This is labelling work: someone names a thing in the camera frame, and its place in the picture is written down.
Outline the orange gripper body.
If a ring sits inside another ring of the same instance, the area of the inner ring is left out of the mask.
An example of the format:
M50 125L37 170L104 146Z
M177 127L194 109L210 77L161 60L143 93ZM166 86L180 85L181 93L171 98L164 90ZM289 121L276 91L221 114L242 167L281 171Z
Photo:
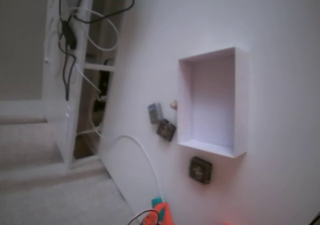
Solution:
M142 225L157 225L159 223L159 213L157 211L149 211L142 219Z

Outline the orange fixed gripper finger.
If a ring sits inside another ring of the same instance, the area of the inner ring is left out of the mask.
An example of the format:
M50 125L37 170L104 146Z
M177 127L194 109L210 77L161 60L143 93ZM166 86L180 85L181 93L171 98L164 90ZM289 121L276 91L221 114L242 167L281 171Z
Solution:
M153 209L156 211L156 225L173 225L173 217L168 202L158 203Z

